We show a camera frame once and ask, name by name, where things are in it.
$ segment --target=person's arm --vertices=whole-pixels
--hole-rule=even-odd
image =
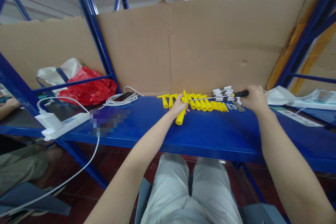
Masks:
[[[6,100],[6,103],[0,107],[0,121],[20,107],[20,103],[15,98]]]
[[[137,142],[85,224],[129,223],[145,171],[160,149],[173,120],[186,105],[181,102],[181,95],[179,95],[171,110]]]
[[[247,90],[249,96],[240,100],[258,118],[262,154],[290,221],[335,224],[336,213],[314,172],[269,108],[268,92],[255,85]]]

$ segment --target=black screwdriver handle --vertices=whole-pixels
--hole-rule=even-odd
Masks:
[[[246,97],[248,95],[249,95],[249,91],[248,90],[244,90],[244,91],[232,94],[233,97]]]

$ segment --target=tiled floor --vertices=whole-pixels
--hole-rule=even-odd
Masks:
[[[92,156],[95,149],[95,145],[84,143],[80,143],[79,147],[88,157]],[[97,154],[93,160],[93,164],[108,181],[111,181],[129,152],[130,149],[126,148],[99,146]],[[158,153],[156,155],[145,172],[144,177],[151,184],[153,184],[154,176],[158,168],[161,155],[162,153]],[[187,155],[182,156],[188,164],[189,171],[192,172],[196,164],[197,157]],[[230,161],[226,161],[224,166],[228,172],[231,189],[236,198],[238,206],[245,206],[259,202],[259,198],[250,181],[248,180],[244,170],[235,170]],[[265,165],[259,164],[247,164],[247,167],[255,179],[266,202],[275,205],[279,212],[284,214],[285,211],[280,203],[267,167]],[[61,184],[77,171],[79,171],[79,169],[79,165],[72,159],[72,157],[70,157],[67,153],[64,153],[61,161],[58,164],[56,173],[49,181],[49,185],[57,186]],[[336,189],[336,178],[333,175],[317,173],[317,176],[326,192]],[[82,172],[76,178],[70,181],[66,189],[58,196],[58,198],[71,205],[72,208],[69,216],[47,213],[39,217],[28,217],[21,223],[82,224],[103,192],[103,189],[92,178],[90,178],[86,172]],[[134,206],[130,223],[134,223],[136,208],[137,203]]]

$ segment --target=white pants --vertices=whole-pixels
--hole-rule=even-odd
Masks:
[[[193,209],[213,224],[242,224],[231,195],[228,173],[219,160],[198,159],[191,197],[188,177],[189,168],[181,155],[163,154],[141,224],[161,223],[183,209]]]

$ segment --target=forearm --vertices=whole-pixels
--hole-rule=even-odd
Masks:
[[[335,212],[319,181],[276,115],[269,110],[257,117],[262,153],[292,223],[333,223]]]
[[[8,116],[10,113],[12,113],[13,110],[15,110],[16,107],[3,105],[0,107],[0,121],[4,119],[6,116]]]
[[[133,147],[85,221],[128,224],[145,171],[160,149],[174,115],[166,113]]]

